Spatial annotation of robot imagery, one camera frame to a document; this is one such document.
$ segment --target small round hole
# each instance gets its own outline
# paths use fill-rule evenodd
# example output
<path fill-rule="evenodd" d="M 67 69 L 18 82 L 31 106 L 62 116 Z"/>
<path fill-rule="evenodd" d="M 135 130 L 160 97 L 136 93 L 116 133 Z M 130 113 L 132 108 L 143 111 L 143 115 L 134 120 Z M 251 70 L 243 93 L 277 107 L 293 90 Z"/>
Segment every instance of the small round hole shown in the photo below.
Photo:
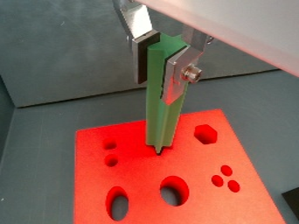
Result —
<path fill-rule="evenodd" d="M 222 186 L 223 186 L 223 178 L 222 178 L 222 176 L 219 176 L 219 175 L 214 175 L 214 176 L 211 177 L 211 183 L 212 183 L 215 186 L 222 187 Z"/>
<path fill-rule="evenodd" d="M 110 137 L 103 141 L 103 146 L 106 150 L 114 150 L 118 147 L 118 142 L 115 138 Z"/>
<path fill-rule="evenodd" d="M 220 167 L 220 172 L 222 172 L 223 175 L 226 175 L 227 177 L 231 176 L 231 174 L 232 174 L 232 170 L 231 170 L 231 168 L 230 168 L 227 165 L 223 165 L 223 166 Z"/>
<path fill-rule="evenodd" d="M 108 167 L 112 167 L 118 164 L 118 156 L 111 154 L 111 155 L 107 155 L 106 157 L 106 165 Z"/>
<path fill-rule="evenodd" d="M 190 188 L 182 178 L 171 176 L 163 180 L 160 194 L 164 202 L 178 207 L 186 203 L 190 197 Z"/>
<path fill-rule="evenodd" d="M 238 191 L 239 191 L 239 182 L 236 181 L 236 180 L 231 180 L 230 182 L 228 182 L 228 189 L 234 192 L 234 193 L 236 193 Z"/>
<path fill-rule="evenodd" d="M 114 221 L 122 221 L 127 217 L 127 212 L 127 193 L 120 186 L 115 186 L 107 194 L 107 214 Z"/>

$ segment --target hole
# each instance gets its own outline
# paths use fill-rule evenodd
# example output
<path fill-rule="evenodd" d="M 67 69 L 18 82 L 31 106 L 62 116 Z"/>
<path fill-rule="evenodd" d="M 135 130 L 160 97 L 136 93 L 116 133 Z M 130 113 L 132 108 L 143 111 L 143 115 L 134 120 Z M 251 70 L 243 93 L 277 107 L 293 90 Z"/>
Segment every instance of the hole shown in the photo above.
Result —
<path fill-rule="evenodd" d="M 231 170 L 231 168 L 230 168 L 227 165 L 223 165 L 223 166 L 220 167 L 220 172 L 222 172 L 223 175 L 226 175 L 227 177 L 231 176 L 231 174 L 232 174 L 232 170 Z"/>
<path fill-rule="evenodd" d="M 216 187 L 222 187 L 223 186 L 223 178 L 219 175 L 214 175 L 211 177 L 211 183 L 216 186 Z"/>
<path fill-rule="evenodd" d="M 122 221 L 127 217 L 128 199 L 120 186 L 115 186 L 107 194 L 107 214 L 114 221 Z"/>
<path fill-rule="evenodd" d="M 163 200 L 171 206 L 178 207 L 182 204 L 182 195 L 179 192 L 170 186 L 162 188 Z"/>
<path fill-rule="evenodd" d="M 236 181 L 236 180 L 231 180 L 230 182 L 228 182 L 228 189 L 234 192 L 234 193 L 236 193 L 238 191 L 239 191 L 239 182 Z"/>
<path fill-rule="evenodd" d="M 114 150 L 118 147 L 118 142 L 115 138 L 110 137 L 103 141 L 103 146 L 106 150 Z"/>
<path fill-rule="evenodd" d="M 107 155 L 106 157 L 106 165 L 108 167 L 112 167 L 118 164 L 118 156 L 111 154 L 111 155 Z"/>
<path fill-rule="evenodd" d="M 194 136 L 203 144 L 215 144 L 218 142 L 218 131 L 208 124 L 195 127 Z"/>
<path fill-rule="evenodd" d="M 163 180 L 160 194 L 164 202 L 178 207 L 184 204 L 190 197 L 190 188 L 182 178 L 171 176 Z"/>

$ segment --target white panel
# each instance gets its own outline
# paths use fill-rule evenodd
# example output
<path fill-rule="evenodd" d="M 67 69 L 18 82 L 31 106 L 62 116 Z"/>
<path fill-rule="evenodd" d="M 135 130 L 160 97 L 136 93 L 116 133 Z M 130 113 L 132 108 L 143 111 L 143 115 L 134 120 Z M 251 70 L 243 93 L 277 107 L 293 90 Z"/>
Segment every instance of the white panel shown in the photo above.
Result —
<path fill-rule="evenodd" d="M 299 76 L 298 0 L 138 0 Z"/>

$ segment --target red board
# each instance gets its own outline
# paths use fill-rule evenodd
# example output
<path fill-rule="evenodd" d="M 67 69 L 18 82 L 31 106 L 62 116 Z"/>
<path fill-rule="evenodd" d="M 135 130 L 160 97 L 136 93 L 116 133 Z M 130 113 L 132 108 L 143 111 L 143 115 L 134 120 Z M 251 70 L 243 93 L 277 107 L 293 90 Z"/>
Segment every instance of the red board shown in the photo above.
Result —
<path fill-rule="evenodd" d="M 110 212 L 118 195 L 128 198 L 122 221 Z M 78 132 L 75 224 L 99 223 L 286 223 L 220 110 L 182 115 L 162 156 L 146 146 L 146 121 Z"/>

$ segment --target bolt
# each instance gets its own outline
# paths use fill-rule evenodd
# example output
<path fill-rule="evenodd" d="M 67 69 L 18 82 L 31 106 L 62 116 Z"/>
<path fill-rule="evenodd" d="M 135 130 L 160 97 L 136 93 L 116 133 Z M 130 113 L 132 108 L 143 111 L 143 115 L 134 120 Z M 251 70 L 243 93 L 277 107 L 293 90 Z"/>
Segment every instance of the bolt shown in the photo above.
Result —
<path fill-rule="evenodd" d="M 195 83 L 200 80 L 202 70 L 195 65 L 190 65 L 187 66 L 182 75 L 184 80 L 187 80 L 190 83 Z"/>

